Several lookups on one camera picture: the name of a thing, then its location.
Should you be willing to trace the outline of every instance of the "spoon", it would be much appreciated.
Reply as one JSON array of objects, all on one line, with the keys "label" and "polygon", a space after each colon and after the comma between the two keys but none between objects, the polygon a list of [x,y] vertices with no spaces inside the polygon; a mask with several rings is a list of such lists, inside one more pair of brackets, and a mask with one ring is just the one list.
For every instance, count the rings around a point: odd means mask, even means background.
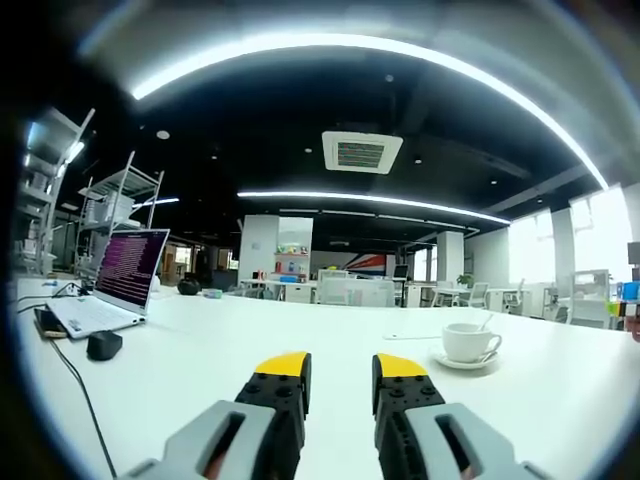
[{"label": "spoon", "polygon": [[493,352],[489,352],[489,353],[487,353],[484,357],[482,357],[482,358],[478,361],[478,363],[486,363],[487,361],[489,361],[489,359],[490,359],[491,357],[493,357],[494,355],[497,355],[497,353],[498,353],[498,352],[497,352],[497,350],[494,350]]},{"label": "spoon", "polygon": [[478,332],[481,332],[482,330],[484,330],[484,327],[487,326],[487,323],[489,323],[489,320],[491,320],[492,318],[493,318],[493,313],[489,315],[489,318],[487,318],[482,325],[480,325],[480,327],[478,328]]}]

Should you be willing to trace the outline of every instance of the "laptop screen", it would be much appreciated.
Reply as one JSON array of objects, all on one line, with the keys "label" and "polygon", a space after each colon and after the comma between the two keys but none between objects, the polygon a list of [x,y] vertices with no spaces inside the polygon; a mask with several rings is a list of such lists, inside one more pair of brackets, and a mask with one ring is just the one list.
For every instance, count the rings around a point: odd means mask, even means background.
[{"label": "laptop screen", "polygon": [[100,265],[96,292],[146,309],[168,236],[169,230],[113,232]]}]

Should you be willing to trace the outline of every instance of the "smartphone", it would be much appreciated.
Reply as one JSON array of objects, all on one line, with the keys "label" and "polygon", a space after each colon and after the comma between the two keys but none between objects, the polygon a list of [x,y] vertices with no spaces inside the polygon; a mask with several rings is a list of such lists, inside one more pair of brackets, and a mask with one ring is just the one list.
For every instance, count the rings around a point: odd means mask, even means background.
[{"label": "smartphone", "polygon": [[43,338],[66,338],[67,331],[51,310],[36,308],[36,319],[34,323]]}]

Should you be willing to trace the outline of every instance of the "computer monitor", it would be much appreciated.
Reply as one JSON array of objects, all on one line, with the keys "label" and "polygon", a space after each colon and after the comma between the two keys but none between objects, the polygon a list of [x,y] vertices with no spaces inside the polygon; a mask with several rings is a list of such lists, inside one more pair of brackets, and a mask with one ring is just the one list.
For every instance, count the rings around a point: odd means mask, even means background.
[{"label": "computer monitor", "polygon": [[151,282],[169,230],[130,230],[111,234],[102,257],[94,296],[146,315]]},{"label": "computer monitor", "polygon": [[393,278],[407,278],[409,274],[409,265],[396,265],[393,270]]},{"label": "computer monitor", "polygon": [[627,243],[629,265],[640,265],[640,242]]}]

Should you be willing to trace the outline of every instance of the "black computer mouse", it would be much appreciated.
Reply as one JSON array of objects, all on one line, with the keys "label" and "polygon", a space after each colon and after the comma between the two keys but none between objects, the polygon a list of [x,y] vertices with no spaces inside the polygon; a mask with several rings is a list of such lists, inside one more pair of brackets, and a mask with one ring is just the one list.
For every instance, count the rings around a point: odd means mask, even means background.
[{"label": "black computer mouse", "polygon": [[183,278],[178,282],[178,291],[181,295],[197,295],[200,290],[202,288],[194,278]]},{"label": "black computer mouse", "polygon": [[122,337],[108,330],[89,335],[87,356],[91,360],[111,360],[122,348]]}]

